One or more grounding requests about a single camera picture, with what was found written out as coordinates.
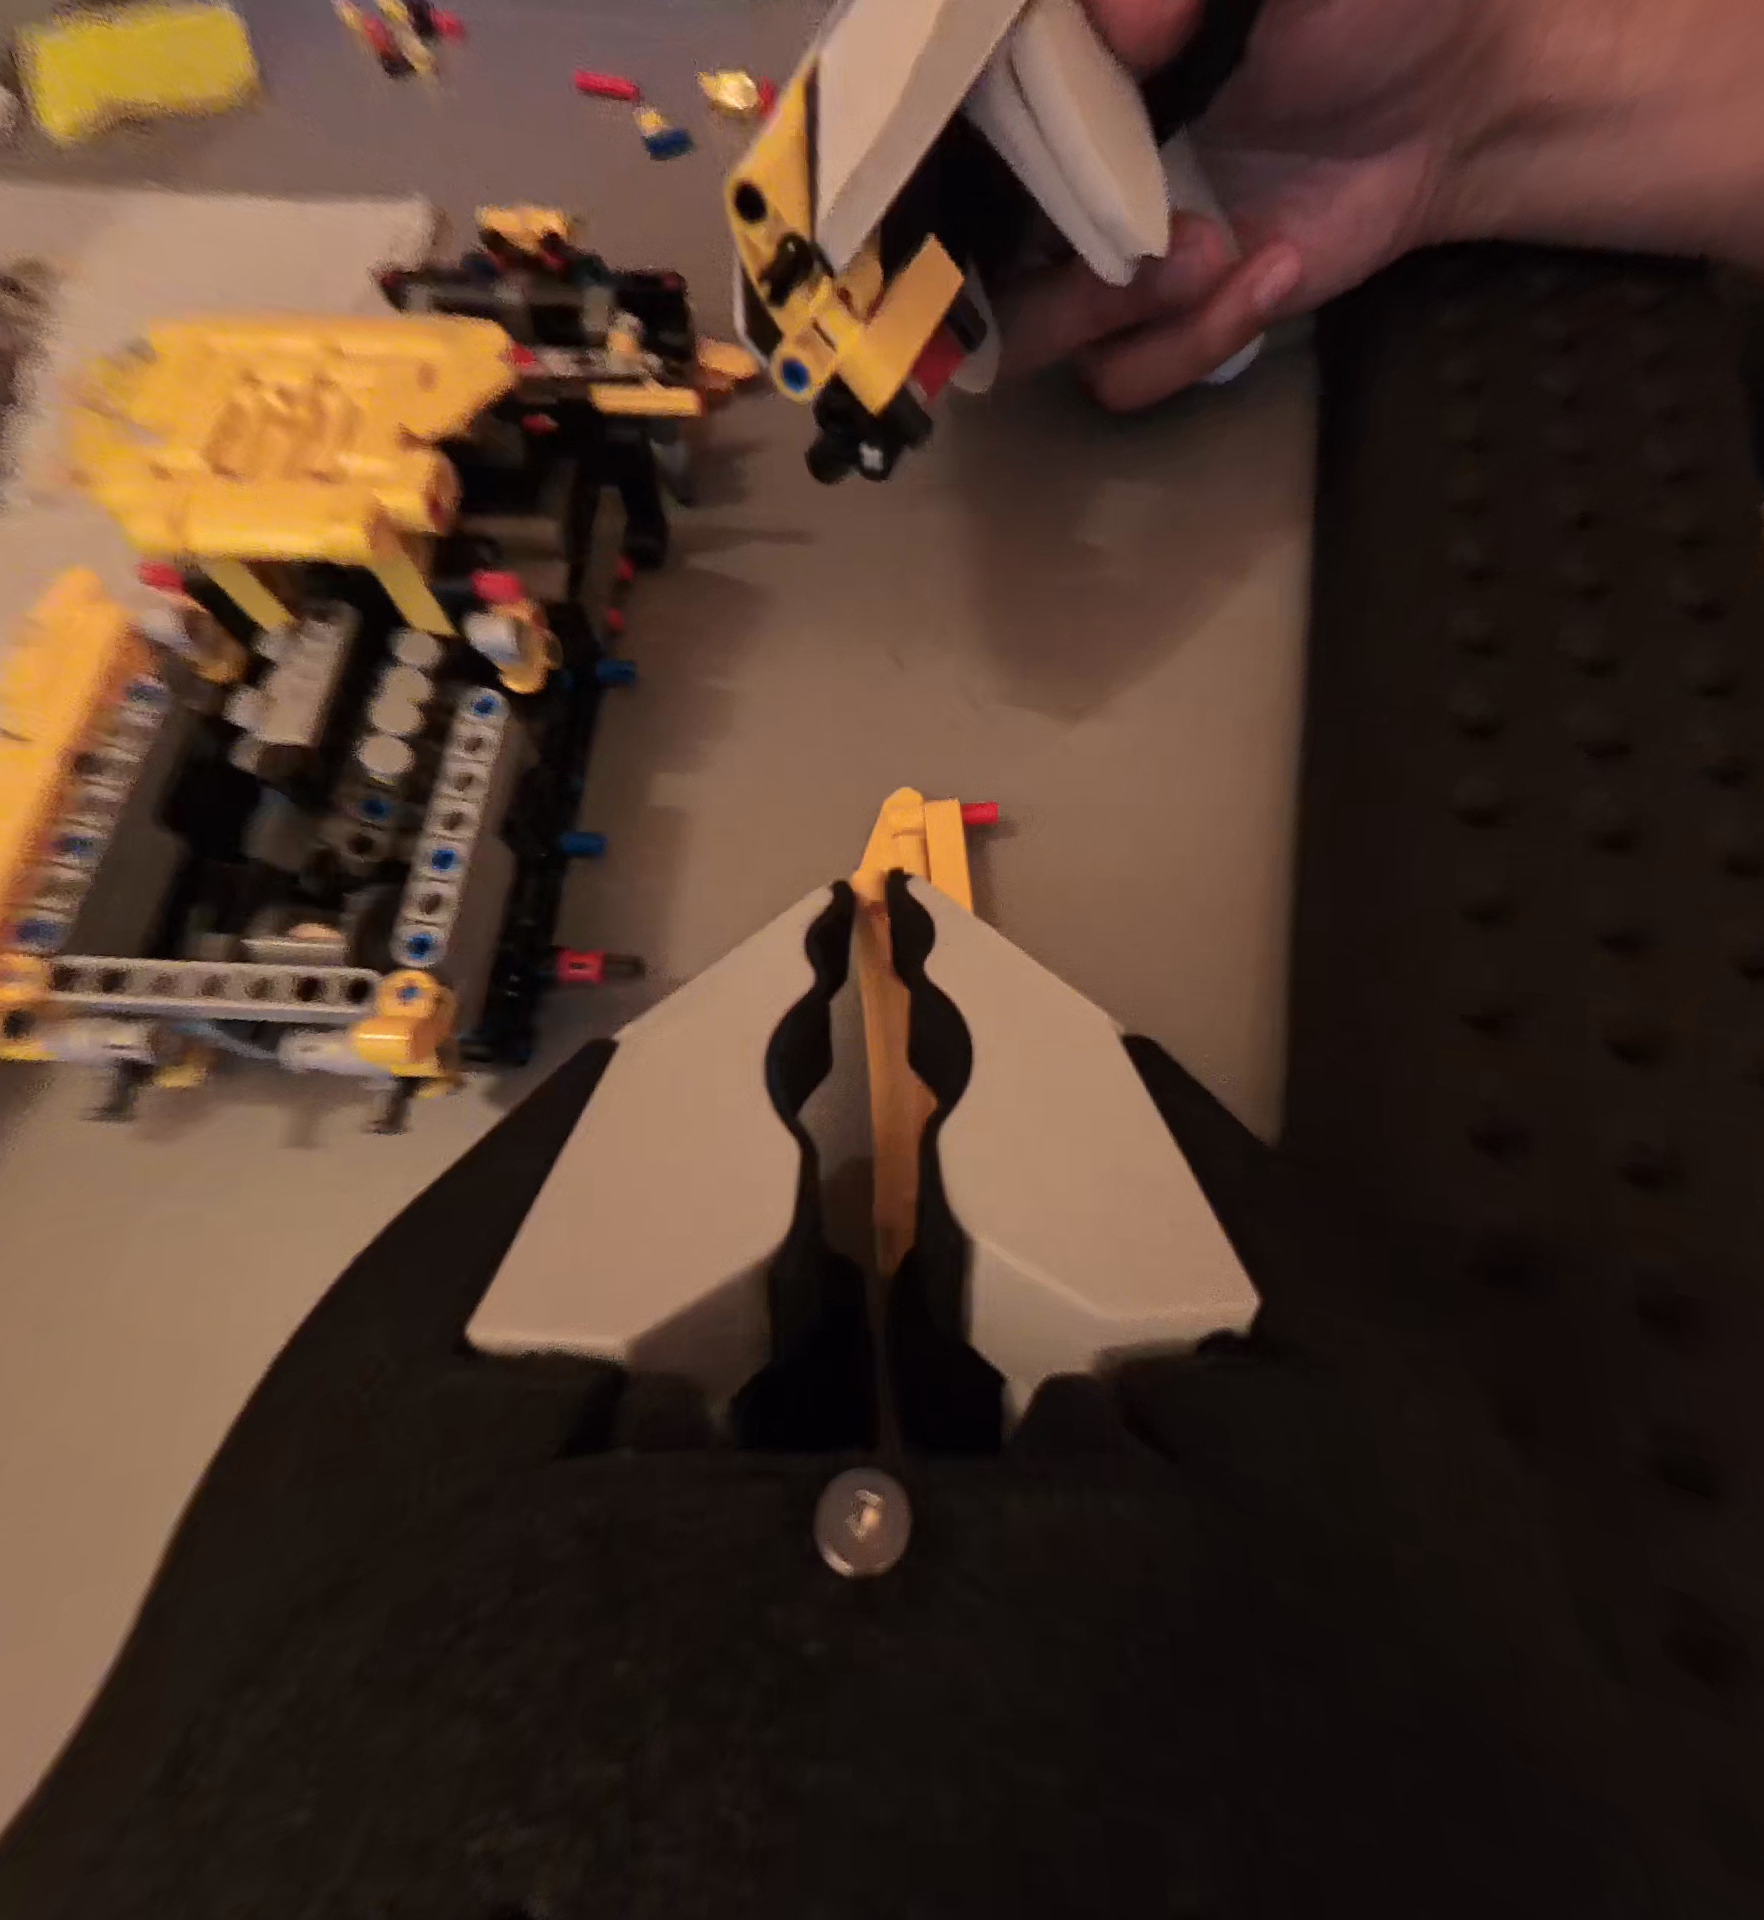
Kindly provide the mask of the yellow paper sheet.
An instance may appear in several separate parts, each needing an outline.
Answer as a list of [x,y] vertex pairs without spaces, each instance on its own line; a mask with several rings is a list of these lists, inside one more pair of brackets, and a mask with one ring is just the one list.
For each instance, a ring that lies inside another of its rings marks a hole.
[[14,37],[14,68],[51,145],[88,145],[131,122],[223,117],[265,90],[247,23],[220,0],[43,16]]

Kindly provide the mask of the small yellow black assembly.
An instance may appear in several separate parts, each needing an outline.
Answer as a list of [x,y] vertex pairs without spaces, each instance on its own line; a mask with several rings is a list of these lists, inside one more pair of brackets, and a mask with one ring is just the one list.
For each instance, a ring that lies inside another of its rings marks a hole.
[[943,394],[943,316],[980,293],[1013,175],[972,124],[947,124],[889,213],[835,262],[816,246],[816,61],[781,90],[724,178],[736,246],[736,330],[772,384],[808,410],[816,483],[884,483],[931,440]]

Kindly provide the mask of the scatter of small bricks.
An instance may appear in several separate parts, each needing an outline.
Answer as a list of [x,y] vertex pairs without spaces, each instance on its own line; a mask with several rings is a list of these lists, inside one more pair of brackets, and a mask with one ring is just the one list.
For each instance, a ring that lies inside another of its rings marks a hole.
[[[329,9],[393,79],[435,79],[445,53],[468,40],[468,16],[432,0],[335,0]],[[751,68],[704,68],[698,87],[710,117],[740,122],[740,124],[760,124],[776,108],[776,79]],[[681,161],[698,152],[698,133],[660,117],[653,95],[631,73],[568,68],[568,90],[625,108],[645,156],[653,161]]]

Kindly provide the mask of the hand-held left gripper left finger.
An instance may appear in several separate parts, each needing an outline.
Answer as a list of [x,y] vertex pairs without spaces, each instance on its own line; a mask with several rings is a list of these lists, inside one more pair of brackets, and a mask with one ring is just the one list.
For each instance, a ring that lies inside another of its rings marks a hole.
[[687,1381],[750,1450],[867,1450],[867,1276],[821,1230],[806,1129],[855,889],[816,883],[631,1020],[468,1322],[491,1354]]

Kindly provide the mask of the grey desk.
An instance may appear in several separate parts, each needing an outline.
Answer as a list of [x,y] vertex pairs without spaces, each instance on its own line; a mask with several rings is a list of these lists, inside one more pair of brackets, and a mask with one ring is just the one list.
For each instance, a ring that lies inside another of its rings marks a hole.
[[0,1828],[320,1290],[587,1035],[843,874],[889,789],[992,799],[992,922],[1282,1129],[1308,362],[1154,418],[1001,388],[878,491],[816,491],[798,440],[724,410],[637,589],[562,944],[648,975],[568,989],[528,1076],[379,1140],[339,1076],[229,1064],[92,1121],[98,1079],[0,1070]]

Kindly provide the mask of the yellow beam assembly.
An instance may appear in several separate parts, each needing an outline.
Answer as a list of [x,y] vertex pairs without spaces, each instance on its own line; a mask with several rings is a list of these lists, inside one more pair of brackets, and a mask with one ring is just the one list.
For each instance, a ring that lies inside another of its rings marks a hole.
[[931,1087],[909,1064],[913,1001],[898,975],[884,882],[913,874],[913,882],[931,882],[960,909],[979,909],[966,835],[992,830],[992,820],[1001,820],[1001,804],[926,799],[918,789],[898,789],[878,804],[867,830],[867,853],[849,874],[849,889],[855,889],[849,970],[855,970],[861,1035],[867,1035],[871,1271],[878,1276],[898,1276],[905,1251],[913,1246],[918,1130],[936,1110]]

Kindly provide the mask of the open instruction booklet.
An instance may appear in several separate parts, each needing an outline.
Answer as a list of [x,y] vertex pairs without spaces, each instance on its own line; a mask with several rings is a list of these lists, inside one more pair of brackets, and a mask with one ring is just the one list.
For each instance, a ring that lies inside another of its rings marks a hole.
[[435,208],[0,183],[0,262],[51,269],[51,323],[0,446],[0,672],[30,601],[88,566],[139,598],[121,529],[61,483],[61,410],[92,355],[206,311],[379,311],[371,269],[428,260]]

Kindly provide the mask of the person's right hand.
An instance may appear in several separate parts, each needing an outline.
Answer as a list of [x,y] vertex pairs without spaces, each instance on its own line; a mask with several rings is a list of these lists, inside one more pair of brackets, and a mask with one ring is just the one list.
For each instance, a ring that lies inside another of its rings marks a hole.
[[1202,117],[1218,213],[1128,288],[1013,282],[1001,372],[1154,410],[1402,252],[1536,242],[1764,278],[1764,0],[1256,7]]

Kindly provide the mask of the yellow toy car model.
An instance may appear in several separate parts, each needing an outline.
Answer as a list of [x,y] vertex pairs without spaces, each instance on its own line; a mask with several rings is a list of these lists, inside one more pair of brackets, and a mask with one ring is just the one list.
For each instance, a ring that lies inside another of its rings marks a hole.
[[61,567],[0,687],[0,1064],[106,1121],[220,1055],[414,1099],[535,1055],[587,746],[687,431],[760,380],[681,269],[551,208],[379,269],[379,316],[186,316],[106,355],[73,491],[143,601]]

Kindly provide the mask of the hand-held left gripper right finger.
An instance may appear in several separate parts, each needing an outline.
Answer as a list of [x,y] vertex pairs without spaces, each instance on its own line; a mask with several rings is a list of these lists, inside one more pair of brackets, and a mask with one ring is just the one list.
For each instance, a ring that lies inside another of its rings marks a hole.
[[931,1091],[884,1307],[909,1450],[1001,1450],[1045,1381],[1252,1334],[1256,1290],[1134,1035],[931,882],[889,874],[884,909]]

